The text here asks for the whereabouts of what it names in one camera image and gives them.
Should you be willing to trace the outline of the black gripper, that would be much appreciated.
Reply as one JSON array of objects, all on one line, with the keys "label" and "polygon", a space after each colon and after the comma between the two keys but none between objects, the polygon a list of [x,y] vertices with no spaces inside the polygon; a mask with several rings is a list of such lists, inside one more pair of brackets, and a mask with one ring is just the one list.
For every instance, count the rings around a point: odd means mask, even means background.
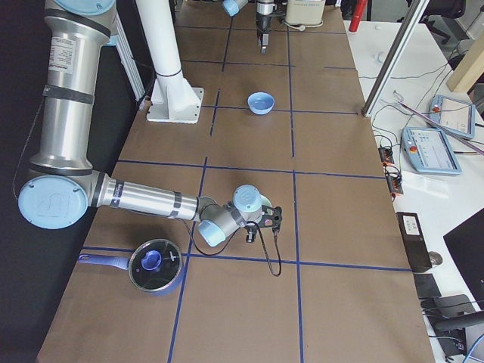
[{"label": "black gripper", "polygon": [[273,19],[284,16],[281,2],[257,2],[256,3],[256,30],[258,46],[261,54],[265,54],[268,48],[269,31]]},{"label": "black gripper", "polygon": [[246,242],[253,243],[254,237],[264,228],[261,222],[247,221],[244,228],[247,231]]}]

